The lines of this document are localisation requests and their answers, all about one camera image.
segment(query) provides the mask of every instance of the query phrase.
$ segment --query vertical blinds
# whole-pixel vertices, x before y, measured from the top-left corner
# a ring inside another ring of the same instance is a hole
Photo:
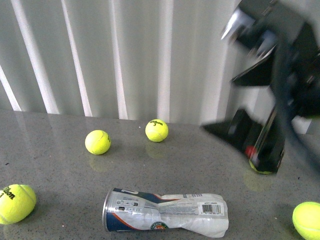
[[[319,32],[317,0],[284,2]],[[270,90],[230,84],[255,62],[220,39],[238,3],[1,1],[0,109],[200,125],[245,107],[265,121]]]

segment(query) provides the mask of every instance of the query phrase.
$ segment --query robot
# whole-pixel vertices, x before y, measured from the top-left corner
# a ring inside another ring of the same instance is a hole
[[[223,30],[226,38],[260,58],[231,84],[269,86],[275,106],[264,125],[241,108],[233,119],[202,127],[243,153],[261,174],[278,171],[286,140],[320,173],[320,157],[292,125],[295,116],[320,117],[320,48],[312,24],[278,0],[242,0]]]

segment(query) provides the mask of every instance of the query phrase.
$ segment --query yellow tennis ball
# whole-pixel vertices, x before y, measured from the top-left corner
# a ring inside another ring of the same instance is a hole
[[[300,203],[293,211],[292,221],[304,239],[320,239],[320,203],[313,201]]]
[[[28,216],[37,199],[28,185],[14,184],[0,190],[0,224],[14,224]]]
[[[111,139],[105,131],[94,130],[86,136],[84,144],[90,153],[100,155],[109,150]]]
[[[145,127],[145,134],[152,142],[163,141],[168,136],[168,133],[167,124],[160,119],[151,120]]]

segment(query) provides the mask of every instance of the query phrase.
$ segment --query crushed can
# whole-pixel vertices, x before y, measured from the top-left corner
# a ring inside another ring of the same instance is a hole
[[[168,194],[112,188],[104,201],[106,231],[184,228],[210,238],[221,238],[229,227],[228,207],[212,193]]]

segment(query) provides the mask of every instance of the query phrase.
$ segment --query countertop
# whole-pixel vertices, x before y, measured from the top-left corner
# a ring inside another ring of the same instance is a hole
[[[32,186],[34,211],[0,226],[4,240],[208,240],[181,228],[106,232],[102,211],[111,188],[165,194],[212,193],[228,206],[223,240],[302,239],[295,206],[320,201],[319,177],[286,151],[277,174],[254,172],[248,160],[197,125],[168,124],[155,143],[146,121],[0,110],[0,188]],[[85,148],[93,130],[109,133],[103,155]],[[308,135],[319,145],[319,136]]]

